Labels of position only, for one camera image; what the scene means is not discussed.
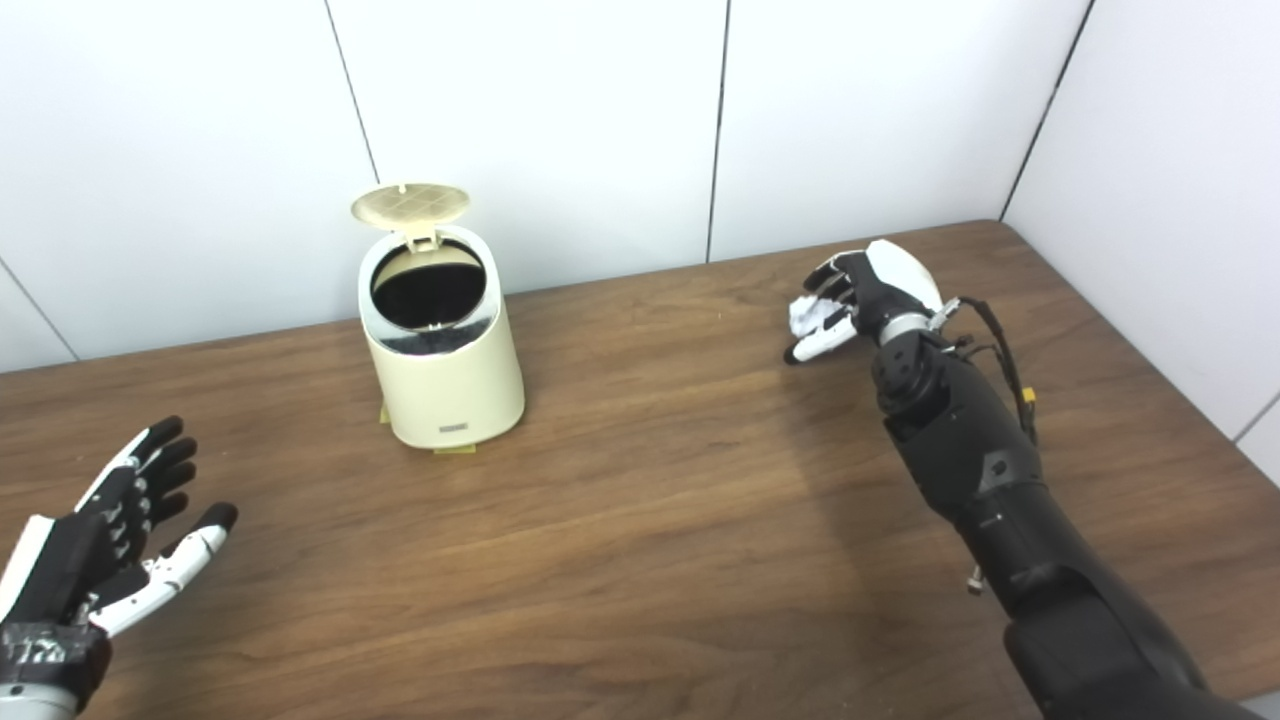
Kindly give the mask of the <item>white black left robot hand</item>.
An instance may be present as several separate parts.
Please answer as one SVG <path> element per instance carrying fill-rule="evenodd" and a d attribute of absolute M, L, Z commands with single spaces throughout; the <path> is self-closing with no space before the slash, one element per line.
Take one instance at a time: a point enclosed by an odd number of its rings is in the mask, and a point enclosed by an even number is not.
<path fill-rule="evenodd" d="M 31 516 L 3 574 L 5 719 L 77 719 L 100 689 L 115 639 L 180 594 L 221 550 L 239 511 L 210 505 L 155 556 L 180 515 L 198 446 L 179 416 L 137 433 L 67 514 Z"/>

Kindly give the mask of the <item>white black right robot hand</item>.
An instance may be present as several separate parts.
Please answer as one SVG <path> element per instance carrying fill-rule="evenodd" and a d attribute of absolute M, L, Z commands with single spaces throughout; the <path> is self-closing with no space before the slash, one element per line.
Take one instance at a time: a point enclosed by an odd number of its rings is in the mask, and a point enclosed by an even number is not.
<path fill-rule="evenodd" d="M 909 251 L 888 240 L 837 252 L 803 282 L 804 295 L 788 306 L 795 341 L 788 365 L 808 363 L 855 340 L 884 345 L 908 331 L 932 331 L 945 315 L 933 275 Z"/>

